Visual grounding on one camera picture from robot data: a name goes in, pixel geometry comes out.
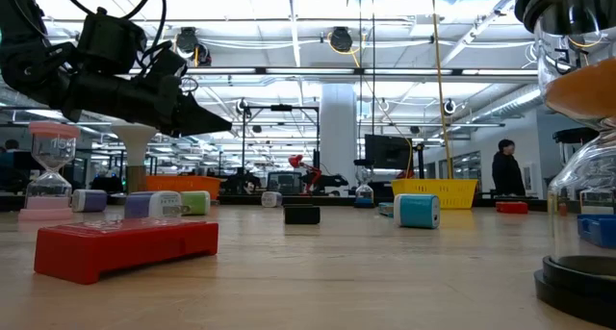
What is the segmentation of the orange plastic basket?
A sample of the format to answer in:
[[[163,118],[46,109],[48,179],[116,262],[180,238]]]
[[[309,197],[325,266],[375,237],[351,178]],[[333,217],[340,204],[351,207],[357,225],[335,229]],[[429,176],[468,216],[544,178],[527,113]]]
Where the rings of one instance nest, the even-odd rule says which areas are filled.
[[[208,176],[152,175],[146,177],[146,189],[172,191],[207,191],[212,200],[217,200],[221,180]]]

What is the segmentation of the black monitor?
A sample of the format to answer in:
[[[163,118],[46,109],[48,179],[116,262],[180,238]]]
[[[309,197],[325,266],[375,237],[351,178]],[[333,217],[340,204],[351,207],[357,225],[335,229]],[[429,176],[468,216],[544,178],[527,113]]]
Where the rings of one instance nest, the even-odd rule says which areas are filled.
[[[406,170],[413,165],[411,140],[365,135],[365,158],[372,161],[375,168]]]

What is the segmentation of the pink hourglass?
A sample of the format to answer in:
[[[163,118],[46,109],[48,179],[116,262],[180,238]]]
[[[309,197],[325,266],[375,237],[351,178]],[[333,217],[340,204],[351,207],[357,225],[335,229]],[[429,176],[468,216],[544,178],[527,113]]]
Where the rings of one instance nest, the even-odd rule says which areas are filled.
[[[33,137],[31,155],[44,171],[27,186],[25,205],[20,210],[18,219],[71,219],[72,186],[60,171],[73,161],[80,131],[75,126],[51,121],[32,122],[28,130]]]

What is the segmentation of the person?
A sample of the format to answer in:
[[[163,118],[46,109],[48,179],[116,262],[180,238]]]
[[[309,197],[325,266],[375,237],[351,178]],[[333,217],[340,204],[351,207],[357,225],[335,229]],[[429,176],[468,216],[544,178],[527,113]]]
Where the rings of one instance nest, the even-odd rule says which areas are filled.
[[[14,168],[14,153],[19,151],[17,140],[6,140],[0,146],[0,178],[10,178],[16,173]]]
[[[514,158],[515,142],[513,140],[500,140],[499,151],[494,155],[492,162],[492,178],[497,195],[525,196],[522,173],[519,164]]]

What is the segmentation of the blue and white charger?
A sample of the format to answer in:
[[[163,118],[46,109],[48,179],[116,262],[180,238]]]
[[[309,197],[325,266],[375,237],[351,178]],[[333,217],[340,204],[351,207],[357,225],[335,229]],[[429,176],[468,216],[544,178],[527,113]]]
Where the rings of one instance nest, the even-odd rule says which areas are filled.
[[[401,193],[394,200],[394,223],[399,227],[437,229],[440,200],[434,194]]]

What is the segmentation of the black hourglass orange sand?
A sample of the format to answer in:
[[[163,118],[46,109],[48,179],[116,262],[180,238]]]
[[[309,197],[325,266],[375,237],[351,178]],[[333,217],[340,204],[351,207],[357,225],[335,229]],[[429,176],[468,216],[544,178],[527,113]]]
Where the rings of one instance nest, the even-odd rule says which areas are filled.
[[[546,106],[597,132],[547,190],[552,252],[534,274],[537,297],[616,330],[616,249],[578,235],[578,215],[616,215],[616,0],[515,0],[535,36]]]

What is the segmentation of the black metal rig frame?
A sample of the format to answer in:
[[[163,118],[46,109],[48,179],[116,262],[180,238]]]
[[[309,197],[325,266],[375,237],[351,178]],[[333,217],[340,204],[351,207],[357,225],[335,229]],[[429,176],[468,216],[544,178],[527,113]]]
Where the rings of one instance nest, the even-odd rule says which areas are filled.
[[[313,120],[310,116],[308,116],[309,120],[312,122],[312,124],[316,127],[317,133],[316,133],[316,137],[315,137],[315,141],[316,141],[316,150],[315,150],[315,154],[313,155],[313,157],[317,157],[317,162],[320,161],[320,147],[321,147],[321,120],[319,117],[319,113],[320,113],[320,109],[317,107],[299,107],[299,106],[293,106],[293,105],[287,105],[287,104],[273,104],[273,105],[266,105],[266,106],[250,106],[250,105],[246,105],[244,101],[242,101],[242,103],[244,104],[244,110],[242,112],[242,155],[241,155],[241,166],[240,166],[240,174],[242,174],[242,176],[245,175],[246,171],[245,171],[245,146],[246,146],[246,127],[247,127],[247,111],[248,110],[255,110],[256,112],[252,115],[251,118],[256,118],[257,115],[262,111],[262,110],[269,110],[272,112],[293,112],[293,111],[300,111],[303,114],[307,114],[306,111],[307,110],[313,110],[316,113],[316,119]]]

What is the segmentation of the white light bulb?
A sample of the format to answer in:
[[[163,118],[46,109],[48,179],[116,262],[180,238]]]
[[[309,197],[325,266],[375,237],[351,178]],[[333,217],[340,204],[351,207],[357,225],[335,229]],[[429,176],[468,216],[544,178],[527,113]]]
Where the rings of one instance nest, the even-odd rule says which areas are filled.
[[[127,154],[126,178],[129,193],[146,190],[145,153],[147,144],[158,133],[150,126],[114,122],[112,132],[123,142]]]

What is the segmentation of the blue digital display device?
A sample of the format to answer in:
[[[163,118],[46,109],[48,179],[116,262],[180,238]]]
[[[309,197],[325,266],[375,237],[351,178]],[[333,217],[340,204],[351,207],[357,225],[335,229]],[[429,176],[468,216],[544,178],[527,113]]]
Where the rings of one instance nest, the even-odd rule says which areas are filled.
[[[577,232],[584,241],[616,249],[616,215],[578,215]]]

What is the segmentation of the black rectangular plastic case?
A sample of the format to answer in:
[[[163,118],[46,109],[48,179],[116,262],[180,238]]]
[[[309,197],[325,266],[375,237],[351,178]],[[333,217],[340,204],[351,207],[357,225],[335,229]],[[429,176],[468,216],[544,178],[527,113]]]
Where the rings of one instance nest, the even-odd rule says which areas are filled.
[[[284,221],[290,225],[317,225],[321,222],[321,209],[310,204],[285,205]]]

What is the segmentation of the red rectangular plastic case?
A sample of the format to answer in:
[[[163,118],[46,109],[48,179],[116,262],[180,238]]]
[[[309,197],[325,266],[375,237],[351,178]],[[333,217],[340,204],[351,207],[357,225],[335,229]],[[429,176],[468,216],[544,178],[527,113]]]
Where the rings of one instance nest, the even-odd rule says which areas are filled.
[[[125,268],[218,253],[218,224],[182,218],[98,220],[38,230],[34,272],[89,285]]]
[[[503,214],[525,215],[528,213],[528,204],[523,201],[498,201],[496,210]]]

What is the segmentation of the yellow plastic basket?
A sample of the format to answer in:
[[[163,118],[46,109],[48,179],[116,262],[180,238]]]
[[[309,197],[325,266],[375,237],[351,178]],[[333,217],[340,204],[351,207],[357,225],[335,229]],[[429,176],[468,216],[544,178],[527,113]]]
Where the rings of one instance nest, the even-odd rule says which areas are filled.
[[[397,179],[392,182],[394,195],[433,194],[442,209],[469,210],[473,207],[476,179]]]

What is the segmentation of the white building column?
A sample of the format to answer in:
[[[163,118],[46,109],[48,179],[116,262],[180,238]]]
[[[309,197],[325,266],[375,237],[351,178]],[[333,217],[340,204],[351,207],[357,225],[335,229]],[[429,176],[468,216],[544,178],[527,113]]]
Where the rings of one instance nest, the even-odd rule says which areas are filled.
[[[355,185],[357,98],[352,84],[324,84],[320,102],[320,164]]]

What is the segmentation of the black aluminium table frame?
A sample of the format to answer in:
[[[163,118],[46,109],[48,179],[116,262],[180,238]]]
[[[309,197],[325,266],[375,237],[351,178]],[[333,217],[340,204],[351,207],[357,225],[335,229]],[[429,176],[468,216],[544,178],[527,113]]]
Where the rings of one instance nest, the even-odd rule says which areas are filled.
[[[108,196],[109,205],[123,205],[125,196]],[[473,208],[491,208],[495,207],[498,199],[483,199],[477,198],[473,201]],[[539,199],[523,199],[523,202],[528,204],[530,211],[545,212],[547,210],[547,201]],[[221,205],[260,205],[260,195],[220,195],[218,203]],[[313,204],[317,206],[352,206],[354,199],[350,197],[328,197],[328,196],[294,196],[284,195],[284,204]],[[24,195],[8,195],[0,194],[0,212],[18,211],[25,204]]]

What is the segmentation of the red desk lamp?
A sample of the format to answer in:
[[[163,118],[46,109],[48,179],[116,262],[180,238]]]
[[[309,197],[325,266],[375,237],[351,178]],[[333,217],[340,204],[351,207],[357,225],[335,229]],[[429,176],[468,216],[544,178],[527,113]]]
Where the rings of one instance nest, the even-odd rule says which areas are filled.
[[[292,155],[288,158],[288,162],[293,168],[303,168],[306,171],[302,178],[305,184],[304,193],[312,195],[315,184],[321,178],[321,170],[318,167],[304,163],[302,155]]]

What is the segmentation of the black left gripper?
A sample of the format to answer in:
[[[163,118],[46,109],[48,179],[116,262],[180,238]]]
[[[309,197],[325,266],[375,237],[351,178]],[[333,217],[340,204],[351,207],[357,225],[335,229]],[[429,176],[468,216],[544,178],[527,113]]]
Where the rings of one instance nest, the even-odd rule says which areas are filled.
[[[232,123],[182,95],[178,77],[167,75],[156,84],[146,79],[82,73],[74,76],[61,104],[62,113],[78,121],[81,111],[121,118],[168,131],[174,138],[229,131]]]

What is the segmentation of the green and white charger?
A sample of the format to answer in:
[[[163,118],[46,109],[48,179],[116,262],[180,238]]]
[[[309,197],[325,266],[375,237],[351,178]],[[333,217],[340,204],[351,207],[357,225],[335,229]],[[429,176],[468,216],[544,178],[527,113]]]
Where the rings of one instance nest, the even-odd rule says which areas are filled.
[[[205,216],[211,207],[211,196],[206,190],[182,191],[180,193],[184,216]]]

